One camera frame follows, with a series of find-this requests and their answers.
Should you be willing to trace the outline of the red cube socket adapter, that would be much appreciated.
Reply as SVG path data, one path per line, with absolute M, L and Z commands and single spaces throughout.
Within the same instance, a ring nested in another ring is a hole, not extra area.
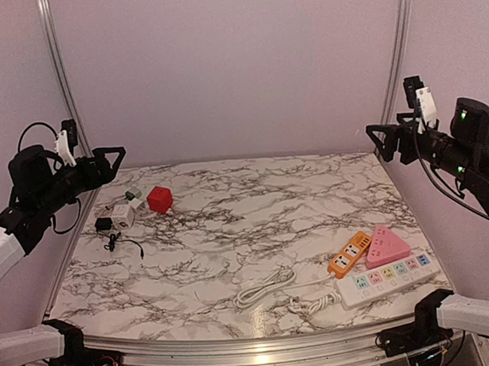
M 173 195 L 170 189 L 156 186 L 149 192 L 147 202 L 151 211 L 166 214 L 172 207 Z

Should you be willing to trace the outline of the orange power strip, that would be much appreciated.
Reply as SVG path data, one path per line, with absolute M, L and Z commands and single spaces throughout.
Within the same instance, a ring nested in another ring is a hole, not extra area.
M 352 239 L 329 261 L 327 272 L 336 279 L 342 279 L 362 258 L 370 247 L 372 237 L 361 231 L 355 233 Z

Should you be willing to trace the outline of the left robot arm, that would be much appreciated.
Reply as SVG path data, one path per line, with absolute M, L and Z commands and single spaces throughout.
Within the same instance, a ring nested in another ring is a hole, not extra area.
M 12 180 L 9 203 L 0 212 L 0 281 L 56 228 L 55 215 L 78 205 L 80 195 L 114 180 L 124 157 L 122 147 L 91 150 L 75 157 L 78 132 L 66 119 L 54 131 L 53 149 L 19 146 L 9 162 Z M 0 333 L 0 366 L 25 366 L 45 361 L 49 366 L 98 366 L 101 356 L 84 345 L 80 328 L 61 320 L 46 320 L 24 330 Z

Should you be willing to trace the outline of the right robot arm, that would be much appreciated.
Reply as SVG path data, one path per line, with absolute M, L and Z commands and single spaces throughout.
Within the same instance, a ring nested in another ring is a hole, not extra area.
M 439 170 L 450 174 L 457 192 L 468 191 L 481 209 L 474 209 L 450 192 L 445 196 L 489 221 L 489 106 L 458 98 L 448 134 L 430 125 L 419 106 L 410 108 L 410 112 L 398 115 L 395 125 L 366 127 L 379 155 L 390 162 L 400 154 L 405 165 L 418 161 L 426 175 Z M 414 321 L 403 336 L 417 346 L 425 346 L 436 334 L 453 329 L 489 338 L 489 300 L 439 288 L 420 300 L 414 313 Z

